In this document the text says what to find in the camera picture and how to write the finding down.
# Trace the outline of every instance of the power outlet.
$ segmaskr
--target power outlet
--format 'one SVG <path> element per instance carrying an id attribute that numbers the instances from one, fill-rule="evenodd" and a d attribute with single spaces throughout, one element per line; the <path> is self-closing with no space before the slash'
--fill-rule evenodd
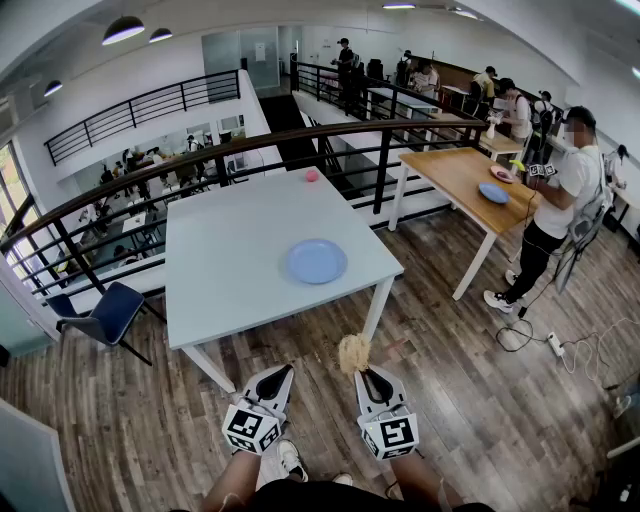
<path id="1" fill-rule="evenodd" d="M 549 333 L 547 341 L 549 342 L 549 345 L 551 345 L 551 349 L 555 355 L 558 357 L 562 357 L 564 355 L 564 349 L 560 346 L 560 340 L 556 336 L 555 332 Z"/>

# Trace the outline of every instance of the wooden floor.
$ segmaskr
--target wooden floor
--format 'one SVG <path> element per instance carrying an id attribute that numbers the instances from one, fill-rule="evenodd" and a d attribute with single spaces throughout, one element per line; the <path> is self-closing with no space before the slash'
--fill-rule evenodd
<path id="1" fill-rule="evenodd" d="M 616 443 L 608 394 L 585 377 L 583 360 L 569 375 L 548 346 L 502 351 L 494 335 L 515 314 L 482 302 L 485 288 L 505 288 L 518 233 L 497 242 L 458 303 L 451 294 L 482 241 L 463 214 L 377 233 L 406 271 L 382 315 L 372 361 L 404 381 L 422 454 L 467 500 L 496 510 L 567 510 L 573 495 L 586 497 Z M 549 287 L 529 311 L 535 333 L 577 339 L 638 315 L 636 260 L 622 234 L 602 230 L 567 291 Z M 393 476 L 359 439 L 353 384 L 336 360 L 341 337 L 364 325 L 371 296 L 366 290 L 205 347 L 240 388 L 258 370 L 292 363 L 287 436 L 311 478 L 349 472 L 358 487 L 382 494 Z M 607 384 L 640 365 L 639 329 L 622 324 L 603 340 Z M 139 318 L 133 336 L 153 368 L 122 349 L 98 352 L 67 330 L 62 343 L 0 369 L 0 397 L 58 430 L 79 511 L 195 511 L 230 457 L 220 426 L 231 397 L 167 348 L 154 317 Z M 278 476 L 271 454 L 261 481 Z"/>

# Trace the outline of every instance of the white cable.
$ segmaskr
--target white cable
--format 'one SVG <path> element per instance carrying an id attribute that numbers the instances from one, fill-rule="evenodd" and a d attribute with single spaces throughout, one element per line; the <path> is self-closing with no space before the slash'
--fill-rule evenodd
<path id="1" fill-rule="evenodd" d="M 587 358 L 587 362 L 584 365 L 584 373 L 587 376 L 587 378 L 592 381 L 595 382 L 596 379 L 598 378 L 598 372 L 600 369 L 600 343 L 602 341 L 602 338 L 604 338 L 607 334 L 609 334 L 609 331 L 611 331 L 611 329 L 613 329 L 614 327 L 617 327 L 619 324 L 621 324 L 622 322 L 627 321 L 627 322 L 631 322 L 634 325 L 640 325 L 640 322 L 637 322 L 635 320 L 631 320 L 630 318 L 621 318 L 620 320 L 618 320 L 615 324 L 609 326 L 609 328 L 604 331 L 604 333 L 598 337 L 598 341 L 596 341 L 596 372 L 595 374 L 592 376 L 589 375 L 588 372 L 588 368 L 589 368 L 589 363 L 591 362 L 591 358 L 593 357 L 593 347 L 591 345 L 589 345 L 589 343 L 587 343 L 585 340 L 579 340 L 575 343 L 576 345 L 576 351 L 573 354 L 573 368 L 570 370 L 569 367 L 567 366 L 567 361 L 564 358 L 564 354 L 561 356 L 562 358 L 562 363 L 564 364 L 564 368 L 565 370 L 567 370 L 568 373 L 570 373 L 571 375 L 573 375 L 576 371 L 576 365 L 578 362 L 578 353 L 580 352 L 580 344 L 584 343 L 587 348 L 589 349 L 589 357 Z"/>

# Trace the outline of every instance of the small pink object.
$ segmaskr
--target small pink object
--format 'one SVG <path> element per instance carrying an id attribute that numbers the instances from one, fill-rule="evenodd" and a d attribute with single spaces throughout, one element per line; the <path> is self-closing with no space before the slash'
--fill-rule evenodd
<path id="1" fill-rule="evenodd" d="M 513 175 L 500 165 L 493 165 L 490 171 L 494 178 L 498 178 L 500 181 L 505 183 L 513 183 L 515 181 Z"/>

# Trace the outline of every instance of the blue plate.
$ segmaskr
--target blue plate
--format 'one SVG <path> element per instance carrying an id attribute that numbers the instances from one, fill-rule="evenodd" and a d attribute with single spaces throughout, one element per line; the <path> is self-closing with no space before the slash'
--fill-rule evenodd
<path id="1" fill-rule="evenodd" d="M 303 240 L 287 253 L 287 270 L 303 283 L 329 283 L 346 268 L 347 255 L 329 240 Z"/>
<path id="2" fill-rule="evenodd" d="M 478 188 L 482 195 L 489 201 L 493 201 L 498 204 L 505 204 L 509 202 L 509 194 L 495 183 L 480 183 Z"/>

